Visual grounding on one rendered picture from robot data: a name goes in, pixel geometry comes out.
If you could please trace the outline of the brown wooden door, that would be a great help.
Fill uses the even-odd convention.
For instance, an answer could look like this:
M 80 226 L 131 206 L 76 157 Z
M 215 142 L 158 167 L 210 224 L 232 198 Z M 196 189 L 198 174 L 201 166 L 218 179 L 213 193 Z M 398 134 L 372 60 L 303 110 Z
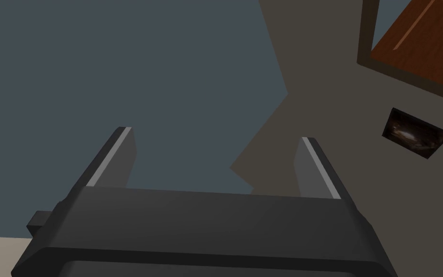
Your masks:
M 410 0 L 371 56 L 443 85 L 443 0 Z

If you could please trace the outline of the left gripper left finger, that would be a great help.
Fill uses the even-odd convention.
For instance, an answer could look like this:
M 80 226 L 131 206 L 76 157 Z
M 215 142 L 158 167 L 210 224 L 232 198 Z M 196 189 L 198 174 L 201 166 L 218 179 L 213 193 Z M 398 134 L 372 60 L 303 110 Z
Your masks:
M 118 127 L 76 182 L 76 187 L 124 188 L 136 159 L 132 127 Z

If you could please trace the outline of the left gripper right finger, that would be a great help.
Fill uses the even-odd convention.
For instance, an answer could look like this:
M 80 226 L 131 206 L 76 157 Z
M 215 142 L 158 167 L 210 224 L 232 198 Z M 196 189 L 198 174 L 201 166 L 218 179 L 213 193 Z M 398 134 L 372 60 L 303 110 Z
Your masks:
M 315 138 L 299 139 L 294 157 L 294 170 L 301 197 L 351 200 Z

